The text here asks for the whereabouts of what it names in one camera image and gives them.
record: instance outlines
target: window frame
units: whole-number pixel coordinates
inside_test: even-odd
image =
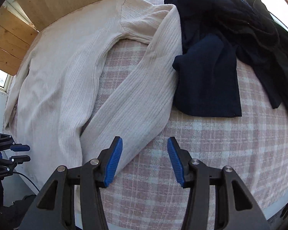
[[[4,83],[4,87],[0,86],[0,91],[7,93],[7,90],[10,86],[11,81],[12,81],[12,76],[8,74]]]

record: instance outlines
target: blue gripper pad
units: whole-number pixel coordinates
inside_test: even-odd
[[[103,183],[106,188],[109,186],[111,182],[113,182],[116,168],[123,151],[123,139],[121,137],[115,137],[112,144],[110,146],[110,149],[108,150],[110,151],[111,148],[113,148],[109,161],[105,167],[105,177],[103,180]]]
[[[14,144],[11,147],[11,150],[14,151],[14,152],[17,152],[17,151],[29,151],[30,147],[28,145]]]
[[[176,139],[174,137],[170,137],[167,141],[167,152],[170,156],[176,180],[182,187],[184,187],[185,184],[184,169],[177,153],[176,144],[177,144]]]

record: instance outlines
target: wooden headboard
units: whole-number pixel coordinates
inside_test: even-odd
[[[0,70],[15,75],[38,32],[0,8]]]

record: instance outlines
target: metal screw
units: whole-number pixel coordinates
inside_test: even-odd
[[[58,166],[57,171],[63,172],[65,170],[65,167],[63,165]]]
[[[233,171],[232,167],[229,166],[229,165],[226,165],[226,166],[224,167],[224,169],[225,169],[225,171],[228,172],[228,173],[230,173],[230,172]]]
[[[91,165],[97,165],[97,164],[99,164],[99,160],[98,160],[98,159],[92,159],[92,160],[90,161],[90,164],[91,164]]]
[[[197,164],[200,164],[200,160],[198,160],[197,158],[192,158],[191,163],[194,165],[197,165]]]

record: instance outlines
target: sweater shoulder seam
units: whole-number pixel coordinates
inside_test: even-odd
[[[125,27],[122,25],[122,8],[123,8],[123,6],[125,5],[126,1],[127,1],[127,0],[124,0],[123,4],[121,5],[120,11],[119,11],[119,24],[120,24],[120,26],[121,26],[121,28],[123,29],[124,32],[126,31],[126,29],[125,29]]]

